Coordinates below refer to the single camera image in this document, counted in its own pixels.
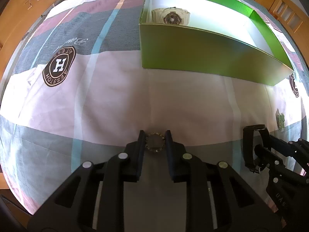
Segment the black wristwatch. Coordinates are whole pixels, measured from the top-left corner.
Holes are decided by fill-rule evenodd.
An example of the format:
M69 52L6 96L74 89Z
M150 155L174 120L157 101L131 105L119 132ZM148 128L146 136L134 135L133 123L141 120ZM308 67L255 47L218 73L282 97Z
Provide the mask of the black wristwatch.
M269 132L264 124L251 125L243 128L243 158L244 165L253 173L260 173L265 167L256 164L254 160L254 132L259 132L262 138L267 138Z

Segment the green open cardboard box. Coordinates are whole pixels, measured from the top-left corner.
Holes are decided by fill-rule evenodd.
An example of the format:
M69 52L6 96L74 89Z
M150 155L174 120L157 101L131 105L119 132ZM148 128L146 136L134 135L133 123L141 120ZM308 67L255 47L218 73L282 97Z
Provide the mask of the green open cardboard box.
M153 9L169 7L190 12L188 25L152 21ZM270 86L293 72L270 27L238 0L145 0L139 35L146 69L217 74Z

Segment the pink grey patchwork bedsheet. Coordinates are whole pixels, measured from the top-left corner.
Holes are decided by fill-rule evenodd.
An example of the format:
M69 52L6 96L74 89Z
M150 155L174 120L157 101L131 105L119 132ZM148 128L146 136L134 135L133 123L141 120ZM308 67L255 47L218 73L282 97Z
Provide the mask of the pink grey patchwork bedsheet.
M269 169L244 165L243 128L264 124L308 141L308 67L262 6L293 72L274 86L217 74L146 69L139 20L145 0L65 0L23 47L1 100L1 166L31 217L25 231L96 231L86 197L93 165L146 133L141 176L124 183L124 231L186 231L186 184L169 173L165 133L226 175L227 231L308 231L308 211L281 212ZM285 116L279 131L275 113Z

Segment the cream white wristwatch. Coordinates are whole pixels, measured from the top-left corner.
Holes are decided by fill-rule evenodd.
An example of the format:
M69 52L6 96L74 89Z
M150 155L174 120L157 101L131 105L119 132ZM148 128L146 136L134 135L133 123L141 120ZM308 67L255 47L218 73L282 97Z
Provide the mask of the cream white wristwatch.
M159 24L186 26L190 22L190 12L176 7L153 9L151 15L152 21Z

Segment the wooden bed frame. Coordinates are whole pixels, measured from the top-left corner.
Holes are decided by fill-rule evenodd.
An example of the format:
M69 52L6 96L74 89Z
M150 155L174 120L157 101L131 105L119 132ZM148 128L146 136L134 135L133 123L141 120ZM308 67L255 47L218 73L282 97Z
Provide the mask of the wooden bed frame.
M308 13L296 0L254 0L278 20L303 52L308 52Z

